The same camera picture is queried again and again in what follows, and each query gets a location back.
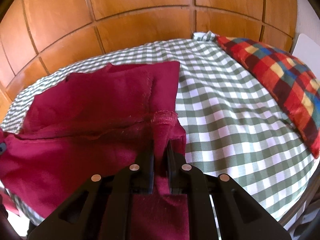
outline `wooden panel wall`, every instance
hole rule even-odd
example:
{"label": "wooden panel wall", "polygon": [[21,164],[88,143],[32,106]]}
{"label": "wooden panel wall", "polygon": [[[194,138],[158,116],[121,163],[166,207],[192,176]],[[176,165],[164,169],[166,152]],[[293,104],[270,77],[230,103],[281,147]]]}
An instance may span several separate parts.
{"label": "wooden panel wall", "polygon": [[2,95],[14,100],[37,79],[85,58],[195,31],[288,51],[296,18],[297,0],[15,0],[0,23]]}

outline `red cloth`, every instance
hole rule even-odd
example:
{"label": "red cloth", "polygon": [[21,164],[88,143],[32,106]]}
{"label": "red cloth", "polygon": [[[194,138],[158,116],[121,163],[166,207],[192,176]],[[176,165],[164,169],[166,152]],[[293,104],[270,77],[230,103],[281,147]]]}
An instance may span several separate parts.
{"label": "red cloth", "polygon": [[175,110],[179,63],[108,64],[72,73],[35,99],[19,135],[0,130],[0,179],[47,217],[93,174],[113,175],[154,141],[153,195],[135,195],[131,239],[189,239],[185,196],[168,195],[163,153],[184,154]]}

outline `checkered bedsheet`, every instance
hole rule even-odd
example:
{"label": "checkered bedsheet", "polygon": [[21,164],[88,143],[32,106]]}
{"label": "checkered bedsheet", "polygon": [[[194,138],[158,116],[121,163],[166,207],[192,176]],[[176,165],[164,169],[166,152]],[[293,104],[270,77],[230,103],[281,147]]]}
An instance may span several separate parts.
{"label": "checkered bedsheet", "polygon": [[[18,133],[35,95],[72,72],[93,72],[111,62],[180,62],[176,112],[187,132],[186,160],[203,172],[228,173],[279,220],[299,199],[319,160],[267,90],[215,42],[157,41],[83,60],[43,77],[12,103],[1,127]],[[17,205],[38,224],[42,218],[17,196]]]}

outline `colorful checkered pillow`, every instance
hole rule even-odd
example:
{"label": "colorful checkered pillow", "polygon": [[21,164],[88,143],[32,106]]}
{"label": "colorful checkered pillow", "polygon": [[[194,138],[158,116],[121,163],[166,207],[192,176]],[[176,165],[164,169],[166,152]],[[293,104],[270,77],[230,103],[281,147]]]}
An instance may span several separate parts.
{"label": "colorful checkered pillow", "polygon": [[269,91],[318,158],[320,89],[312,71],[296,57],[262,42],[221,36],[217,41]]}

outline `multicolored cushion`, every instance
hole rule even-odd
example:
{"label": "multicolored cushion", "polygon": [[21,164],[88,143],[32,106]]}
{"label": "multicolored cushion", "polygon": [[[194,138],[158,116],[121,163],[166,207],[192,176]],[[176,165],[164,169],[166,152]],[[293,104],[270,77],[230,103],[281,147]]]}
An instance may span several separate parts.
{"label": "multicolored cushion", "polygon": [[218,36],[220,46],[274,97],[315,158],[320,151],[320,89],[299,59],[262,42]]}

